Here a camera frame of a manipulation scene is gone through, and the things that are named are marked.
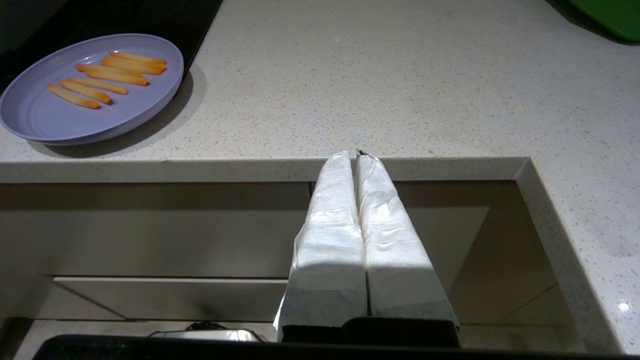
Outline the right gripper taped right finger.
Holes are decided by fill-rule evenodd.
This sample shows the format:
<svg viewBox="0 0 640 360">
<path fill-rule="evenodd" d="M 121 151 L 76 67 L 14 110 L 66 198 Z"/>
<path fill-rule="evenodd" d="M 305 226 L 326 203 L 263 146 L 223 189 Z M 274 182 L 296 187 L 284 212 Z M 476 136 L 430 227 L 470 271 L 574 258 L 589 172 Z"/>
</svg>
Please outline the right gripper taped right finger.
<svg viewBox="0 0 640 360">
<path fill-rule="evenodd" d="M 460 322 L 384 164 L 360 152 L 356 200 L 371 315 Z"/>
</svg>

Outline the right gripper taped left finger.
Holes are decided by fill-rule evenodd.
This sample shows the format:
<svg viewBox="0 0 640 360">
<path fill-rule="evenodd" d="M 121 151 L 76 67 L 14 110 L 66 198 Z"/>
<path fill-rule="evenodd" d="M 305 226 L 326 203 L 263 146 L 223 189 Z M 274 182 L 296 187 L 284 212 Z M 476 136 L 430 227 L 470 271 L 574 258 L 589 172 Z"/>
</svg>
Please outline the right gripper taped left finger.
<svg viewBox="0 0 640 360">
<path fill-rule="evenodd" d="M 364 240 L 350 153 L 342 151 L 318 173 L 273 326 L 283 342 L 293 326 L 341 328 L 367 314 Z"/>
</svg>

